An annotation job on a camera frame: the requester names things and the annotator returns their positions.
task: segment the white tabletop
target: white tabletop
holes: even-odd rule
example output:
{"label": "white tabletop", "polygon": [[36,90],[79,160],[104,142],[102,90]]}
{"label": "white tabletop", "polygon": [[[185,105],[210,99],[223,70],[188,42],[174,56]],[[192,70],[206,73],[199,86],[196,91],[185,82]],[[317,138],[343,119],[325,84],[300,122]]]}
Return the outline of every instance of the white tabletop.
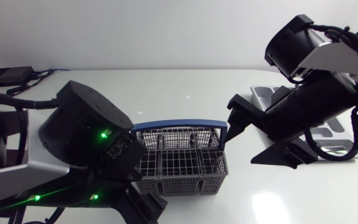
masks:
{"label": "white tabletop", "polygon": [[[279,73],[257,70],[72,71],[57,72],[17,98],[49,100],[68,80],[98,90],[133,123],[182,118],[226,121],[227,103],[236,93],[249,100],[251,85],[289,84]],[[51,112],[41,111],[45,116]],[[340,119],[351,131],[348,115]],[[270,144],[264,133],[247,127],[226,144],[229,175],[218,194],[164,197],[168,206],[158,222],[358,223],[358,160],[316,162],[296,170],[251,165],[250,160]],[[53,209],[28,207],[24,221],[42,221]],[[0,218],[0,223],[7,219]],[[68,208],[57,223],[124,220],[110,208]]]}

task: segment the gray plastic basket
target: gray plastic basket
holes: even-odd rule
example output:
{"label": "gray plastic basket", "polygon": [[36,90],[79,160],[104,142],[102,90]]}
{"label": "gray plastic basket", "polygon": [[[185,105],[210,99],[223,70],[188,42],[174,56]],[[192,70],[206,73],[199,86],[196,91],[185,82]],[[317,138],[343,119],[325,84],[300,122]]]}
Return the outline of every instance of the gray plastic basket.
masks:
{"label": "gray plastic basket", "polygon": [[148,149],[135,167],[143,175],[136,182],[139,191],[164,196],[216,194],[228,174],[226,131],[224,121],[200,119],[136,124],[131,133]]}

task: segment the basket grid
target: basket grid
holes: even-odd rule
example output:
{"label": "basket grid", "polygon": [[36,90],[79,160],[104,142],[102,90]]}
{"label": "basket grid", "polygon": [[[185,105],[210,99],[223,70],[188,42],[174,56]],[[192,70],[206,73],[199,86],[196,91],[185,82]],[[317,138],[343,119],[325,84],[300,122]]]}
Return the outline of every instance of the basket grid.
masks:
{"label": "basket grid", "polygon": [[200,162],[195,149],[161,151],[161,175],[195,175],[200,173]]}

